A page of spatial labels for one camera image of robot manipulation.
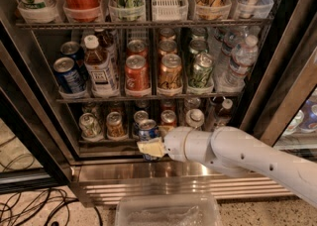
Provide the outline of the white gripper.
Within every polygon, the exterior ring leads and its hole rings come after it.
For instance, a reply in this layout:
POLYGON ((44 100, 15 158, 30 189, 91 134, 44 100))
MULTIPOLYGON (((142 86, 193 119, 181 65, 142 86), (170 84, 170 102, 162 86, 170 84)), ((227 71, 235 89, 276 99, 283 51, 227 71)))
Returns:
POLYGON ((159 126, 161 137, 148 141, 139 141, 137 146, 139 151, 153 157, 163 157, 165 151, 168 156, 179 162, 197 162, 203 165, 211 163, 215 155, 211 148, 210 132, 197 131, 190 127, 159 126))

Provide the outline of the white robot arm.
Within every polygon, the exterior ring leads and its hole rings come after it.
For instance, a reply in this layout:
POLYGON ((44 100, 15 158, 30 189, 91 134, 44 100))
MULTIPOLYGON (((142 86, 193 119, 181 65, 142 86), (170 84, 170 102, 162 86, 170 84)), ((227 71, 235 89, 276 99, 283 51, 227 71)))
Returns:
POLYGON ((279 151, 240 129, 224 126, 206 132, 176 127, 162 138, 137 145, 143 154, 200 163, 230 177, 252 170, 317 206, 317 164, 279 151))

